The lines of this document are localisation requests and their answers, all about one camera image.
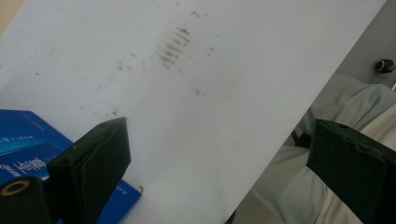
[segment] white surface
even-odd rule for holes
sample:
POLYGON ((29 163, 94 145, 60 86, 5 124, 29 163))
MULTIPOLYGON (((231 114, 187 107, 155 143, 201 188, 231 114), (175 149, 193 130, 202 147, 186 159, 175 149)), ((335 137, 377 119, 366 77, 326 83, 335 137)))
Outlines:
POLYGON ((384 2, 26 1, 0 107, 72 140, 126 117, 145 191, 125 222, 222 223, 384 2))

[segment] white table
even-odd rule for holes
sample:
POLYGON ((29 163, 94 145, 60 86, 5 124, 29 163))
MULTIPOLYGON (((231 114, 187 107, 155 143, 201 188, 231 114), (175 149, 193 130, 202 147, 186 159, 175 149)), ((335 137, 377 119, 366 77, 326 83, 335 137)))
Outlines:
POLYGON ((223 223, 384 2, 25 1, 0 107, 72 140, 126 117, 125 223, 223 223))

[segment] blue packaging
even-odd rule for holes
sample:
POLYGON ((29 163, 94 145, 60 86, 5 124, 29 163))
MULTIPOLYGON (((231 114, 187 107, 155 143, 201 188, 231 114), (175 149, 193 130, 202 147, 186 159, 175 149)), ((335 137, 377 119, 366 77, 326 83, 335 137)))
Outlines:
MULTIPOLYGON (((30 111, 0 110, 0 184, 18 176, 47 178, 46 164, 72 144, 30 111)), ((120 180, 97 223, 119 223, 140 196, 120 180)))

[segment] gray cloth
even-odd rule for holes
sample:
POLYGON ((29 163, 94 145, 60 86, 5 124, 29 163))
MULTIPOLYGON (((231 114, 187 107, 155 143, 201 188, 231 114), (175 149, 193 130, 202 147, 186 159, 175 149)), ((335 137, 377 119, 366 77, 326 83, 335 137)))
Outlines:
MULTIPOLYGON (((363 129, 396 104, 396 93, 334 75, 299 123, 312 135, 315 119, 363 129)), ((307 148, 283 146, 252 188, 252 193, 285 223, 315 223, 327 196, 326 185, 309 168, 307 148)))

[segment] blue box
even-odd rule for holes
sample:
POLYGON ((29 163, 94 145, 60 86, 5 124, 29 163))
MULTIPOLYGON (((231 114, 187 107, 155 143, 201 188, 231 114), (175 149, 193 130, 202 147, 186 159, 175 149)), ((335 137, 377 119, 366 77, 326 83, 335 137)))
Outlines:
MULTIPOLYGON (((30 111, 0 110, 0 184, 18 176, 47 178, 46 164, 72 144, 30 111)), ((119 223, 140 196, 120 180, 97 223, 119 223)))

